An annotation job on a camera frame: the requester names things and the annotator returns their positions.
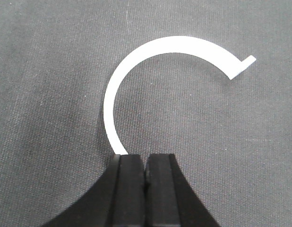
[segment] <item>gray fabric background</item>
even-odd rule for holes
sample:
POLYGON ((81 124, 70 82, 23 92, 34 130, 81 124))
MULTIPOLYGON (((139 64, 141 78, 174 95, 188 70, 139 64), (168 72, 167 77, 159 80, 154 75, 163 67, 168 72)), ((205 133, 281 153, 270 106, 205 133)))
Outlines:
POLYGON ((258 60, 232 81, 184 54, 142 62, 115 102, 125 148, 175 153, 223 227, 292 227, 292 0, 0 0, 0 227, 39 226, 98 179, 110 76, 170 35, 258 60))

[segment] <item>black clamp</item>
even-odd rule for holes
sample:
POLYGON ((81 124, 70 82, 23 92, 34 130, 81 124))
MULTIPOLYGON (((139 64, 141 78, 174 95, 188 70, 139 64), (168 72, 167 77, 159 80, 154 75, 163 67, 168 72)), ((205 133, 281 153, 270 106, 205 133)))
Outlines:
POLYGON ((219 227, 182 174, 174 154, 114 155, 71 207, 43 227, 219 227))

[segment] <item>textured cloth surface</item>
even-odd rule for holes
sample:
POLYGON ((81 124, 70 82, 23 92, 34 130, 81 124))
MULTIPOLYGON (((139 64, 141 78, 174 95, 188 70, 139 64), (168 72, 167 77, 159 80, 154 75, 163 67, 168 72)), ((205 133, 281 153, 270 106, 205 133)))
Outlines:
POLYGON ((39 226, 98 179, 110 76, 171 35, 257 61, 232 81, 184 54, 140 63, 115 101, 124 147, 175 153, 223 227, 292 227, 292 0, 0 0, 0 227, 39 226))

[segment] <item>curved white piece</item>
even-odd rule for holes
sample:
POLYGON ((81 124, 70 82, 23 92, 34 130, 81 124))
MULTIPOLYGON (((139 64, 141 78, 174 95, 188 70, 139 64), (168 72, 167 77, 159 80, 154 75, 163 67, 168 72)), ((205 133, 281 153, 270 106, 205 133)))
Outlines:
POLYGON ((249 56, 244 61, 240 61, 233 54, 212 42, 188 36, 169 36, 155 39, 135 49, 123 59, 114 71, 104 97, 104 125, 115 154, 127 154, 120 142, 113 119, 114 99, 119 86, 136 65, 147 58, 163 53, 185 53, 202 58, 218 67, 229 79, 236 77, 256 60, 255 57, 249 56))

